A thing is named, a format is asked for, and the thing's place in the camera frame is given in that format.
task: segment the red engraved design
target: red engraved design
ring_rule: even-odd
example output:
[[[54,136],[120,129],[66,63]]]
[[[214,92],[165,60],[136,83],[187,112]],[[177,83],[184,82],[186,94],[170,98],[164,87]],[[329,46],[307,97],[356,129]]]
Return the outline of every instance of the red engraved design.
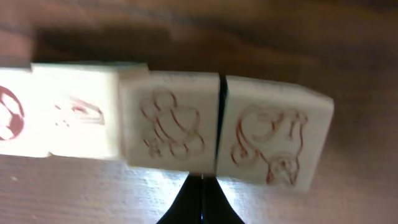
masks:
[[[13,92],[0,86],[0,140],[15,139],[24,129],[24,109]]]
[[[257,133],[250,129],[244,129],[245,122],[251,119],[266,131]],[[236,139],[238,142],[231,148],[232,161],[238,167],[253,166],[259,159],[268,165],[267,183],[294,186],[300,170],[299,155],[304,147],[303,128],[308,123],[308,117],[299,110],[283,110],[276,107],[248,106],[242,111],[236,124]],[[283,134],[285,142],[292,147],[284,146],[283,142],[277,143],[277,152],[267,153],[270,143],[276,135]]]
[[[71,123],[105,124],[104,115],[97,106],[72,96],[57,102],[55,109],[60,115],[60,121],[55,123],[57,126],[70,127]]]
[[[151,99],[140,102],[140,109],[145,119],[152,123],[142,132],[151,157],[162,157],[163,148],[181,160],[205,150],[205,141],[198,132],[199,111],[194,107],[179,105],[177,97],[170,90],[154,90]]]

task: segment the tile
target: tile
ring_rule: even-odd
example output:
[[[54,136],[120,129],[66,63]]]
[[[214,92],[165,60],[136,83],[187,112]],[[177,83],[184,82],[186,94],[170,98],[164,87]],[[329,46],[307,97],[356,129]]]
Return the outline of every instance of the tile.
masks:
[[[46,102],[30,71],[0,69],[0,154],[48,156],[51,125]]]
[[[51,153],[120,159],[117,67],[33,64],[32,70],[48,93],[51,105]]]
[[[333,100],[299,85],[227,76],[217,175],[309,189]]]
[[[218,93],[215,73],[152,72],[122,82],[129,165],[214,173]]]

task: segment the rectangular block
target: rectangular block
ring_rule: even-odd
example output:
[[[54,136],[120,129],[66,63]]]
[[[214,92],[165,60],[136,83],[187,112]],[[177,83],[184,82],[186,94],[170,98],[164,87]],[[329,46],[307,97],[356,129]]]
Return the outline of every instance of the rectangular block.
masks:
[[[308,190],[333,100],[299,85],[226,77],[217,175]]]
[[[51,122],[46,97],[30,71],[0,69],[0,154],[48,156]]]
[[[152,72],[121,82],[129,165],[215,171],[218,74]]]
[[[146,66],[138,67],[147,72]],[[50,152],[57,156],[119,159],[118,67],[100,65],[33,64],[51,109]],[[134,68],[123,74],[134,73]]]

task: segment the table surface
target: table surface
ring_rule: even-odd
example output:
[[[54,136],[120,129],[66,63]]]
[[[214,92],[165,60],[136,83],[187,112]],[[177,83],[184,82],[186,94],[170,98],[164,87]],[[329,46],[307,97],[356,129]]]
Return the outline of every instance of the table surface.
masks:
[[[398,223],[398,3],[0,0],[0,65],[129,60],[299,83],[335,99],[311,191],[232,180],[247,223]],[[155,223],[187,174],[0,156],[0,223]]]

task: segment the wooden table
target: wooden table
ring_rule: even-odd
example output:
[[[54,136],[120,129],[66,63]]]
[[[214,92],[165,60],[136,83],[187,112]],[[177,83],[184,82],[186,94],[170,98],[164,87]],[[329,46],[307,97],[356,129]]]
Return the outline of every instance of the wooden table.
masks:
[[[335,99],[311,191],[230,180],[247,223],[398,223],[398,3],[0,0],[0,64],[133,60],[278,80]],[[155,223],[186,174],[0,156],[0,223]]]

